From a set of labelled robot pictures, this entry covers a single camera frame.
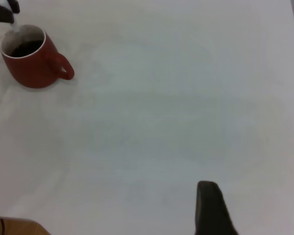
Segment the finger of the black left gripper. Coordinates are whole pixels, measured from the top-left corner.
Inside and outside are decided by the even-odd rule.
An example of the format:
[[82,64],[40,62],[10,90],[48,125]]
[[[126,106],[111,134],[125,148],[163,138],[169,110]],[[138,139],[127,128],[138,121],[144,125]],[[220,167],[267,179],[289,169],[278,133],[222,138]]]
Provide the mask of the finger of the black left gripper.
[[13,13],[8,9],[0,6],[0,23],[12,24],[14,22]]
[[19,14],[20,13],[20,6],[17,0],[9,0],[9,5],[12,9],[12,12],[14,14]]

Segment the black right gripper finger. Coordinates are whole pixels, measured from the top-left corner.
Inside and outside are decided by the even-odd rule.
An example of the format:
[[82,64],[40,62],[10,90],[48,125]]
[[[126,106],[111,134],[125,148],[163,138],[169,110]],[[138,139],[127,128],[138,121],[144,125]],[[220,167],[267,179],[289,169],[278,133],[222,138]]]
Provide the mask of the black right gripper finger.
[[200,181],[196,191],[196,235],[237,235],[218,184]]

